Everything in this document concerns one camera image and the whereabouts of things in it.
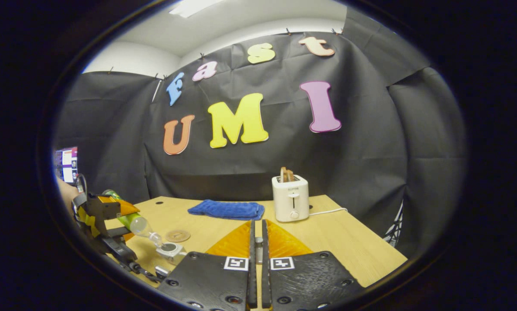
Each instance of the screen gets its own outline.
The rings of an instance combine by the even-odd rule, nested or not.
[[[69,147],[55,152],[55,173],[65,183],[75,184],[78,175],[78,147]]]

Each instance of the white ceiling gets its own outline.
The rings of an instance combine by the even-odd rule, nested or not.
[[[235,30],[291,18],[344,20],[347,8],[334,0],[225,0],[189,18],[168,12],[168,6],[116,41],[150,45],[178,57]]]

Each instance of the foam letter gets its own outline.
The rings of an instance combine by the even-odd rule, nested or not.
[[[310,130],[315,133],[329,132],[341,128],[340,120],[333,116],[332,103],[329,101],[328,89],[330,84],[324,81],[306,82],[300,85],[310,101],[312,123]]]
[[[247,59],[250,63],[262,63],[263,61],[269,61],[276,56],[276,52],[272,51],[272,44],[261,43],[255,44],[247,50],[249,57]]]
[[[213,140],[211,148],[224,147],[226,138],[222,135],[222,129],[232,144],[237,143],[241,126],[243,126],[243,143],[256,143],[268,139],[268,132],[262,127],[260,115],[260,102],[262,94],[253,93],[243,96],[237,107],[235,115],[225,102],[217,102],[211,105],[208,112],[213,117]]]
[[[173,155],[182,153],[185,150],[185,148],[188,146],[189,130],[191,130],[191,121],[193,119],[195,119],[193,114],[182,118],[182,139],[177,144],[174,144],[174,128],[176,128],[178,120],[172,120],[164,125],[164,152]]]
[[[197,69],[197,73],[195,73],[192,80],[201,81],[202,79],[214,76],[214,74],[217,73],[217,65],[218,62],[216,61],[209,61],[208,63],[201,65],[201,67]]]
[[[322,44],[326,43],[325,40],[316,39],[315,37],[307,37],[299,40],[299,43],[306,45],[308,51],[318,56],[329,56],[334,55],[335,51],[332,49],[324,49]]]
[[[170,85],[166,88],[166,91],[168,92],[168,95],[170,95],[170,106],[176,102],[176,100],[180,97],[182,92],[180,89],[182,88],[182,77],[184,76],[184,73],[178,73],[176,78],[172,80]]]

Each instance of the black fabric backdrop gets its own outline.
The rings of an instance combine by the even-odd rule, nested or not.
[[[397,243],[405,256],[422,251],[454,212],[466,165],[464,125],[442,77],[406,41],[349,10],[344,35],[293,33],[233,44],[172,73],[165,81],[132,73],[85,73],[70,92],[57,148],[79,147],[79,171],[91,191],[115,189],[134,203],[157,197],[271,200],[270,179],[285,166],[383,236],[403,204]],[[319,57],[298,43],[326,40],[335,50]],[[270,43],[276,56],[251,64],[247,49]],[[217,73],[194,82],[203,63]],[[173,106],[166,87],[184,72]],[[299,88],[326,81],[342,126],[314,133],[310,102]],[[225,102],[261,93],[269,139],[211,148],[211,114]],[[184,152],[163,150],[164,124],[194,114]],[[178,124],[174,142],[181,137]]]

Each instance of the letter m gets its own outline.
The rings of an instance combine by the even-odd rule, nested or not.
[[[256,143],[268,139],[268,132],[262,128],[260,115],[260,102],[262,94],[253,93],[243,96],[235,114],[231,112],[225,102],[217,102],[211,105],[208,112],[213,118],[213,140],[211,148],[221,148],[227,144],[222,130],[226,133],[232,144],[237,143],[241,126],[243,143]]]

